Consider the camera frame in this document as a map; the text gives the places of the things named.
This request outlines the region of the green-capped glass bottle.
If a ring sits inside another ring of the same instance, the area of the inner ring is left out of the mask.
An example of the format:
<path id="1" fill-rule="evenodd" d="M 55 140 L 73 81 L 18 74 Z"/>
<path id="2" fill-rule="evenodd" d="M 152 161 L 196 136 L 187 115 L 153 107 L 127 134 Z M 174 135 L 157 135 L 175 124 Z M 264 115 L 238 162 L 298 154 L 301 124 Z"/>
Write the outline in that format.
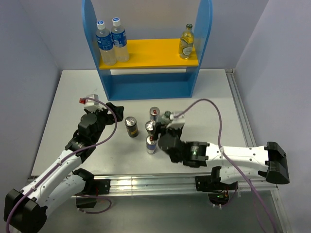
<path id="1" fill-rule="evenodd" d="M 194 44 L 194 34 L 192 32 L 192 24 L 187 24 L 185 30 L 180 36 L 179 56 L 182 59 L 189 59 Z"/>
<path id="2" fill-rule="evenodd" d="M 163 114 L 161 114 L 158 117 L 157 122 L 159 122 L 161 125 L 164 125 L 165 127 L 167 127 L 172 122 L 171 114 L 172 114 L 172 112 L 165 111 Z"/>

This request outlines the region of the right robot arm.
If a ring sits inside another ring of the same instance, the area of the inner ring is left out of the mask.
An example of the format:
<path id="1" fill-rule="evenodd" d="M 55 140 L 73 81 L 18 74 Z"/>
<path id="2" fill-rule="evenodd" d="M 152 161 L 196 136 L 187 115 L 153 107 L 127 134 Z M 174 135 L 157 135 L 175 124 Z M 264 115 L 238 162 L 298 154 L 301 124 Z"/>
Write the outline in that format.
<path id="1" fill-rule="evenodd" d="M 159 148 L 165 152 L 173 163 L 212 170 L 211 186 L 221 189 L 247 177 L 258 179 L 263 177 L 273 184 L 290 182 L 287 155 L 276 142 L 267 142 L 259 147 L 231 147 L 198 141 L 183 142 L 180 137 L 182 127 L 172 124 L 156 123 L 152 137 Z"/>

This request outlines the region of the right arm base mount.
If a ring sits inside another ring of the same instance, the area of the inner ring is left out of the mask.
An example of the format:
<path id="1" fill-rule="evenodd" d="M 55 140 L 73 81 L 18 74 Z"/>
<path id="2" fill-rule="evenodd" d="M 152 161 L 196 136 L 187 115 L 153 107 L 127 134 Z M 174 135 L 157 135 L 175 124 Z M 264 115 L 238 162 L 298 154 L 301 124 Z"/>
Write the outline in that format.
<path id="1" fill-rule="evenodd" d="M 212 175 L 195 176 L 195 188 L 197 192 L 207 193 L 212 208 L 222 209 L 236 196 L 238 182 L 225 184 L 220 178 L 213 178 Z"/>

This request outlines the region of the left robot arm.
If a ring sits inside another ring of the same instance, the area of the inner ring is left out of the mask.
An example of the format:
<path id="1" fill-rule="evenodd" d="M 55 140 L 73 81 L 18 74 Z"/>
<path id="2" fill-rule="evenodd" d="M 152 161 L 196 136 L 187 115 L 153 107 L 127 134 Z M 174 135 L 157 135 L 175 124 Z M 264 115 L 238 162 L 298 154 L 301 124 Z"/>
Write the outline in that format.
<path id="1" fill-rule="evenodd" d="M 6 195 L 6 232 L 13 227 L 21 233 L 37 233 L 47 217 L 71 196 L 96 193 L 94 175 L 79 166 L 101 144 L 105 127 L 116 127 L 123 120 L 124 107 L 110 102 L 101 107 L 94 99 L 83 103 L 85 114 L 56 161 L 30 184 Z"/>

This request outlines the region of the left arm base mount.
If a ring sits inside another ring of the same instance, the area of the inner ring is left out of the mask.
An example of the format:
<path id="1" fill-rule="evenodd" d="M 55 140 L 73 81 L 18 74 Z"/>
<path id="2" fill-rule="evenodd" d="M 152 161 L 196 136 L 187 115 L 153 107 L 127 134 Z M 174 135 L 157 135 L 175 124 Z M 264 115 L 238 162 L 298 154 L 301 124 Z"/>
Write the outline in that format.
<path id="1" fill-rule="evenodd" d="M 79 209 L 92 209 L 97 204 L 97 199 L 94 197 L 85 198 L 84 196 L 96 196 L 107 195 L 110 190 L 110 179 L 94 179 L 86 182 L 86 188 L 78 193 L 76 198 L 76 207 Z"/>

